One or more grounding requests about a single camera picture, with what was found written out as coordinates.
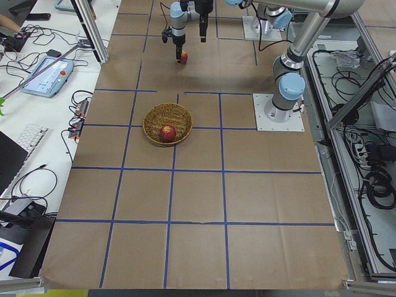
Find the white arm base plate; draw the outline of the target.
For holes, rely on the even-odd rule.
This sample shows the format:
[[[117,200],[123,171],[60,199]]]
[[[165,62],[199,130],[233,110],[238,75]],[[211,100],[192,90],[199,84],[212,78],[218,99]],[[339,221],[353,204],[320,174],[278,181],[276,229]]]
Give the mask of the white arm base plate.
[[[272,94],[253,93],[256,127],[259,132],[304,132],[299,106],[295,103],[289,111],[278,110],[272,102]]]

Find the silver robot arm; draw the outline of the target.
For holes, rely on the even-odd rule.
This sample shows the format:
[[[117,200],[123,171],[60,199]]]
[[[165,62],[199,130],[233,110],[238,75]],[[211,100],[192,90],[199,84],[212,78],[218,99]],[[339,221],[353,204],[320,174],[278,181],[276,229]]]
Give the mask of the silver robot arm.
[[[259,18],[272,22],[274,27],[289,9],[302,9],[309,12],[303,26],[287,51],[273,62],[273,76],[276,90],[272,101],[264,108],[267,118],[275,123],[287,122],[293,113],[295,103],[304,93],[306,83],[299,70],[317,37],[330,19],[341,19],[355,13],[363,1],[256,1]]]
[[[187,63],[188,55],[183,50],[186,42],[186,24],[199,19],[194,1],[175,1],[170,6],[171,38],[176,46],[176,61],[180,64]]]

